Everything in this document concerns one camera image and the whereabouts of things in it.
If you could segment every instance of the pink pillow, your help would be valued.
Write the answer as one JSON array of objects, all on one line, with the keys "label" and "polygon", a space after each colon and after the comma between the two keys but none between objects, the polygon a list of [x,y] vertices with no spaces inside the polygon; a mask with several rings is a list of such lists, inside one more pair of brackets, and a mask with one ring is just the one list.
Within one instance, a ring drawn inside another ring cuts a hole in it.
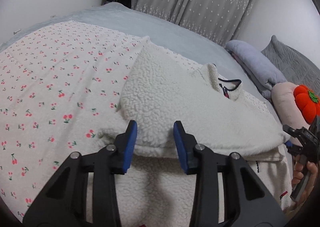
[{"label": "pink pillow", "polygon": [[[309,128],[301,111],[294,100],[293,91],[297,87],[294,83],[284,82],[276,84],[271,90],[273,105],[282,124],[287,124],[294,129]],[[301,146],[297,139],[290,138],[293,144]]]}]

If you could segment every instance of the electrical socket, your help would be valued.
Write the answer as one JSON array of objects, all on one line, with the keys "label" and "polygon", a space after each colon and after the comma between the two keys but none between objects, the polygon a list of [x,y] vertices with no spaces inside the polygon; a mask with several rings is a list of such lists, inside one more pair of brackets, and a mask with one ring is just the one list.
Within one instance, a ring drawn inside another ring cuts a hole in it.
[{"label": "electrical socket", "polygon": [[21,31],[21,29],[14,31],[14,32],[13,32],[13,35],[16,35],[16,34],[17,34],[18,32],[20,32],[20,31]]}]

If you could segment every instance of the light blue bed sheet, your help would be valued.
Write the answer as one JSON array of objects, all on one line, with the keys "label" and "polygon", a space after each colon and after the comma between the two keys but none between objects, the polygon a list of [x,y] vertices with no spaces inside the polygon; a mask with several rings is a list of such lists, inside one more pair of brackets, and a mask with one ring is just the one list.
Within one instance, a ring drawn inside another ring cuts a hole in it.
[{"label": "light blue bed sheet", "polygon": [[241,66],[224,48],[178,25],[128,9],[119,3],[109,3],[35,24],[3,43],[0,52],[35,30],[68,20],[94,24],[140,37],[149,36],[154,44],[164,46],[200,64],[214,63],[222,76],[228,79],[241,79],[244,90],[266,102],[269,111],[280,123],[272,105],[262,97]]}]

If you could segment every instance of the gray quilted headboard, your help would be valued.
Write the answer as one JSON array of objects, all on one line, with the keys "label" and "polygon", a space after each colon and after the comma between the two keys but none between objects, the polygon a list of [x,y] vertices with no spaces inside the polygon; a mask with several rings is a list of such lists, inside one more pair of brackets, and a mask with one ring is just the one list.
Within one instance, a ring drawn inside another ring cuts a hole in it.
[{"label": "gray quilted headboard", "polygon": [[261,52],[289,82],[304,84],[320,95],[320,69],[300,52],[278,41],[275,35]]}]

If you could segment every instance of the red plush toy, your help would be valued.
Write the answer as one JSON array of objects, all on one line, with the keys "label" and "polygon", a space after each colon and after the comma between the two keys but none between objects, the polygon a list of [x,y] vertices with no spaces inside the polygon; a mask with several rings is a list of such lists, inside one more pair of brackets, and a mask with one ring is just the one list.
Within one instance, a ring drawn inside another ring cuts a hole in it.
[{"label": "red plush toy", "polygon": [[296,105],[307,123],[311,124],[320,115],[319,97],[305,85],[297,86],[293,91]]}]

